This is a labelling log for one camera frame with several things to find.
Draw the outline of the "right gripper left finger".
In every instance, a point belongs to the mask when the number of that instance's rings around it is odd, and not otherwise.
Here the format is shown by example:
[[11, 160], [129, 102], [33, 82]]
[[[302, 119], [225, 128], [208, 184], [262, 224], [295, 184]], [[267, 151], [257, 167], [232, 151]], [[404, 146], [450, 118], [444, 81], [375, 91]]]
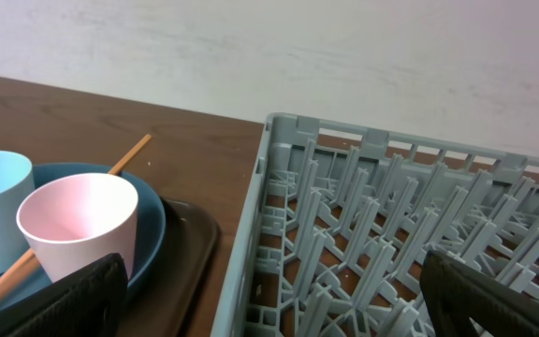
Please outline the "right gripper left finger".
[[0, 311], [0, 337], [114, 336], [128, 278], [108, 254]]

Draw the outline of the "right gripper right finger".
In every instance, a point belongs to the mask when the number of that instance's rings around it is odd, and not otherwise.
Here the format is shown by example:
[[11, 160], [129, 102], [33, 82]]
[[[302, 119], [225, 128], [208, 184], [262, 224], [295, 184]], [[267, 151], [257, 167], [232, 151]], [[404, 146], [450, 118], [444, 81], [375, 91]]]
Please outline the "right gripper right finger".
[[438, 337], [538, 336], [539, 302], [438, 251], [427, 252], [420, 288]]

